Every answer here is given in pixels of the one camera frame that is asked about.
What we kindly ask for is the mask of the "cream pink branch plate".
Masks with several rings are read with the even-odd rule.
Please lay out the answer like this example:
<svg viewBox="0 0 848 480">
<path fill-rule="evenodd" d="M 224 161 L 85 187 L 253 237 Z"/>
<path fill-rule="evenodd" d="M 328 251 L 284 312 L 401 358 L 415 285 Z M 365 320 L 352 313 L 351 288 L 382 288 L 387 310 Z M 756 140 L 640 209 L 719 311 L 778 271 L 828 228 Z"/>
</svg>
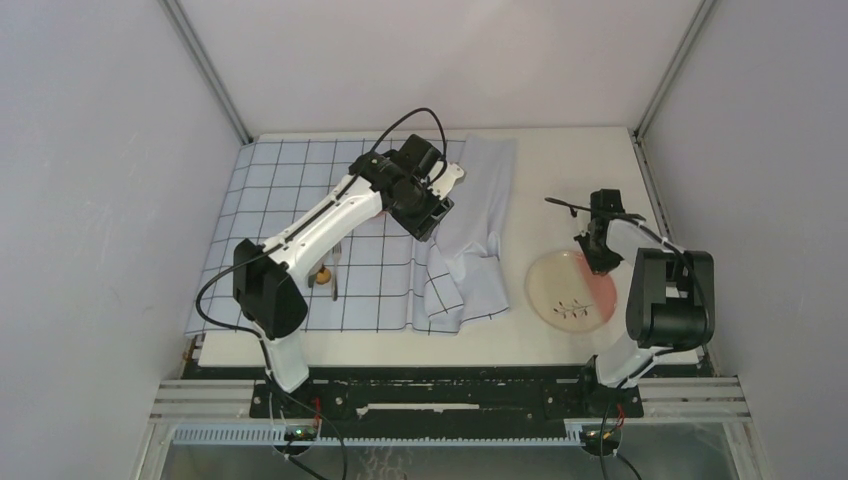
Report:
<svg viewBox="0 0 848 480">
<path fill-rule="evenodd" d="M 585 256 L 563 250 L 539 257 L 524 284 L 534 312 L 549 325 L 571 334 L 587 334 L 608 323 L 618 292 L 610 275 L 592 272 Z"/>
</svg>

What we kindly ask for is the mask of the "white checked tablecloth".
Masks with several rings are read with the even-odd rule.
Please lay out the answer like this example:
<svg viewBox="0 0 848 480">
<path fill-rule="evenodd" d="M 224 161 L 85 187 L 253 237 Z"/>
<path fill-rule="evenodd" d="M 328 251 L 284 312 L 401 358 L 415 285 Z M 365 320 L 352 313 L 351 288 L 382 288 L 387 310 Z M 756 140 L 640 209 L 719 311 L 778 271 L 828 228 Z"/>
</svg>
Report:
<svg viewBox="0 0 848 480">
<path fill-rule="evenodd" d="M 246 325 L 228 271 L 237 244 L 264 240 L 303 217 L 369 147 L 364 139 L 309 139 L 239 151 L 201 273 L 201 309 L 191 312 L 187 334 Z M 419 242 L 384 213 L 361 224 L 342 241 L 338 282 L 306 291 L 303 329 L 454 335 L 506 313 L 501 237 L 516 147 L 513 139 L 450 141 L 449 158 L 465 174 L 432 237 Z"/>
</svg>

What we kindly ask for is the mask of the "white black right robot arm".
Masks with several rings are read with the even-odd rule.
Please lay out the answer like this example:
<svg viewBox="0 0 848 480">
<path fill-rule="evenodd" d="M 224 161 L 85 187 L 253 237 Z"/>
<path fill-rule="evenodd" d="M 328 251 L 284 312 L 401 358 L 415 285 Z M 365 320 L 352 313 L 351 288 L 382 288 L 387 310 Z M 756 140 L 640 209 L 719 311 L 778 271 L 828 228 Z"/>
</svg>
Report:
<svg viewBox="0 0 848 480">
<path fill-rule="evenodd" d="M 609 350 L 594 356 L 595 378 L 577 391 L 582 410 L 602 416 L 616 405 L 616 388 L 632 388 L 658 359 L 696 350 L 712 340 L 714 259 L 651 230 L 642 216 L 625 211 L 618 190 L 591 193 L 583 210 L 590 219 L 587 230 L 575 240 L 592 274 L 608 274 L 622 263 L 632 268 L 626 332 Z"/>
</svg>

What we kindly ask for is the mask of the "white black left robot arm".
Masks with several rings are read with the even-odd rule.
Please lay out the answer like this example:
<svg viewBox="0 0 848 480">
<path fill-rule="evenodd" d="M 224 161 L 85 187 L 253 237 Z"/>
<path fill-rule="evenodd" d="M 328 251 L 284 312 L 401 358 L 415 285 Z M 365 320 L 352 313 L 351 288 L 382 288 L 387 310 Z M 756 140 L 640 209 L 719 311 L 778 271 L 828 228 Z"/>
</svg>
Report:
<svg viewBox="0 0 848 480">
<path fill-rule="evenodd" d="M 412 134 L 399 149 L 369 150 L 314 208 L 275 236 L 234 250 L 233 298 L 260 341 L 274 404 L 305 414 L 313 394 L 300 327 L 308 316 L 303 292 L 311 270 L 345 236 L 381 212 L 414 239 L 428 240 L 451 210 L 449 194 L 464 170 L 429 141 Z"/>
</svg>

